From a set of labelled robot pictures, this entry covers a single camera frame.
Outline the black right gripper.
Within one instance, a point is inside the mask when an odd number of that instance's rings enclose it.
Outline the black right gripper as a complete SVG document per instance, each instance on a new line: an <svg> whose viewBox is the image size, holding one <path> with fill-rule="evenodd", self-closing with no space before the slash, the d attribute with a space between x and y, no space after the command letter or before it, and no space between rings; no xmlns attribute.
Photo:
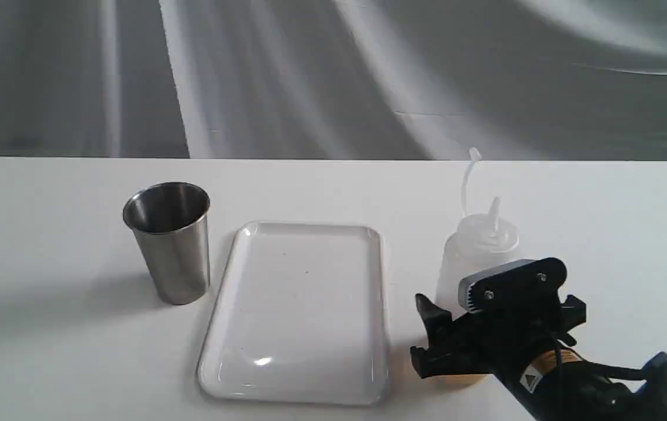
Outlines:
<svg viewBox="0 0 667 421"><path fill-rule="evenodd" d="M456 320L425 294L416 294L415 304L427 346L411 346L409 353L421 379L494 375L505 384L535 387L583 360L569 334L587 322L587 305L576 296L465 312Z"/></svg>

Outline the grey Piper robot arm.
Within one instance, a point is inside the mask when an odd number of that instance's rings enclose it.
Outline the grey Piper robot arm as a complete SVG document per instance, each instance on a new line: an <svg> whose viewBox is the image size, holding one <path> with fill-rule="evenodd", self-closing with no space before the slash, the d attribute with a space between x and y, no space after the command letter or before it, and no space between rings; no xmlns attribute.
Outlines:
<svg viewBox="0 0 667 421"><path fill-rule="evenodd" d="M451 312L416 294L426 347L411 347L422 379L491 375L536 420L667 420L667 353L641 368L590 361L570 330L586 320L573 295L480 313Z"/></svg>

